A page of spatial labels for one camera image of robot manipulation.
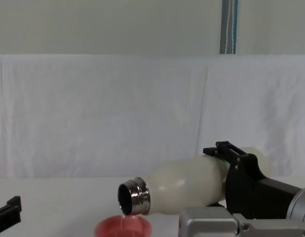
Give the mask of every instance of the cup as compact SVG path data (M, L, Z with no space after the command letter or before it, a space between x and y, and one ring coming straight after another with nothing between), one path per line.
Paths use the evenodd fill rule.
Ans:
M101 221L94 230L95 237L150 237L151 224L140 216L112 216Z

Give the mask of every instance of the bottle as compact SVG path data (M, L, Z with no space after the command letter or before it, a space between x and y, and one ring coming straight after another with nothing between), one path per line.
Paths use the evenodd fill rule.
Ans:
M255 148L243 148L255 154L260 170L269 175L267 158ZM225 181L229 163L200 155L164 163L145 178L137 177L118 188L118 202L124 215L153 213L179 214L186 207L202 207L225 199Z

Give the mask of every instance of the table surface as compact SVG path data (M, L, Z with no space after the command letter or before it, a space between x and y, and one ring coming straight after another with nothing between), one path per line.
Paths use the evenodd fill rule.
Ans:
M129 178L0 179L0 207L21 196L21 223L0 237L93 237L103 219L120 214L117 188ZM305 177L279 181L305 187ZM153 214L152 237L177 237L178 216Z

